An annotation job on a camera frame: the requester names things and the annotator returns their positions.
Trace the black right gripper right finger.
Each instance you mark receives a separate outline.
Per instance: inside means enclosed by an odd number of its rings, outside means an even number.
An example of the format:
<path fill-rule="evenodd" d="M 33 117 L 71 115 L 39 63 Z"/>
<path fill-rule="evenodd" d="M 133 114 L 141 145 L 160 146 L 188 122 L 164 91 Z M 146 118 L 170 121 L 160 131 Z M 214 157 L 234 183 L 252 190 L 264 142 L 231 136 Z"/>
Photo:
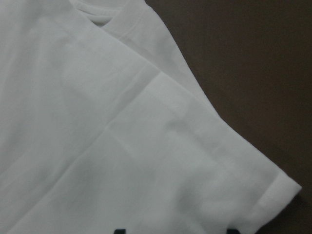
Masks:
<path fill-rule="evenodd" d="M 239 234 L 239 231 L 237 229 L 228 229 L 226 234 Z"/>

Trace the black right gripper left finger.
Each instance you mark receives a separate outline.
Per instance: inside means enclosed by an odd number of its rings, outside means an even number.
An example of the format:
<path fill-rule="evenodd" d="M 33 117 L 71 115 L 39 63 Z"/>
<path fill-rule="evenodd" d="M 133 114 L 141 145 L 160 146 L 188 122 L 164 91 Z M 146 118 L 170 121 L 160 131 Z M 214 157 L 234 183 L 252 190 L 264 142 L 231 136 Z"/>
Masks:
<path fill-rule="evenodd" d="M 116 229 L 116 230 L 114 230 L 114 234 L 126 234 L 126 230 L 125 229 Z"/>

